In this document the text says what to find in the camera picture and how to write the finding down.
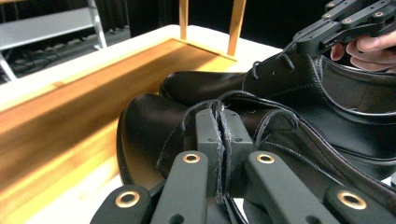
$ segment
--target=white surface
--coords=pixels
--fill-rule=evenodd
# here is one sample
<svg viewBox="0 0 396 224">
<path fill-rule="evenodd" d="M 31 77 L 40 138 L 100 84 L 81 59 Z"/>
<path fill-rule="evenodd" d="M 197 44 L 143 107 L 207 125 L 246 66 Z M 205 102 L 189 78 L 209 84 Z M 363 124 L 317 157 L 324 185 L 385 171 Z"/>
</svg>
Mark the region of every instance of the white surface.
<svg viewBox="0 0 396 224">
<path fill-rule="evenodd" d="M 165 38 L 179 37 L 179 34 L 180 29 L 178 25 L 165 26 L 147 34 L 123 41 L 110 48 L 101 49 L 78 59 L 3 84 L 0 86 L 0 107 L 2 107 L 2 104 L 18 99 L 30 92 L 40 90 L 59 80 L 70 77 L 72 74 L 93 71 L 93 68 L 100 69 L 109 65 L 109 63 L 127 58 L 134 52 L 159 44 Z M 192 43 L 199 43 L 201 46 L 208 46 L 210 49 L 218 49 L 224 54 L 227 52 L 229 39 L 227 34 L 198 26 L 189 26 L 187 34 L 188 40 Z M 240 39 L 235 54 L 238 63 L 231 67 L 229 71 L 247 71 L 255 61 L 263 61 L 278 52 L 280 52 L 280 49 Z"/>
</svg>

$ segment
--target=black leather shoe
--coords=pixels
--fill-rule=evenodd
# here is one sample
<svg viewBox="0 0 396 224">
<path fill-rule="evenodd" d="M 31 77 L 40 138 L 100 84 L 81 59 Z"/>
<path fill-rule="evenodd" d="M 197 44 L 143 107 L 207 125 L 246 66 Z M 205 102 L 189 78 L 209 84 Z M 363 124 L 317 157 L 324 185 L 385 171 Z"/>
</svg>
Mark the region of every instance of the black leather shoe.
<svg viewBox="0 0 396 224">
<path fill-rule="evenodd" d="M 282 158 L 321 202 L 329 188 L 348 186 L 364 192 L 396 215 L 396 192 L 350 165 L 291 109 L 251 95 L 231 94 L 226 98 L 227 108 L 240 114 L 257 149 L 271 151 Z M 161 194 L 161 186 L 176 155 L 183 150 L 194 150 L 193 115 L 198 108 L 192 110 L 153 94 L 140 95 L 129 103 L 120 117 L 117 135 L 124 184 L 142 186 L 151 196 Z M 184 132 L 181 123 L 185 123 Z M 254 197 L 247 195 L 247 198 L 257 204 Z M 223 220 L 227 212 L 213 212 L 213 209 L 208 208 L 211 210 L 208 218 L 216 221 L 208 223 L 229 221 Z"/>
<path fill-rule="evenodd" d="M 276 55 L 244 74 L 177 72 L 160 94 L 183 105 L 242 90 L 305 118 L 353 164 L 383 179 L 396 171 L 396 76 L 367 73 L 321 57 Z"/>
</svg>

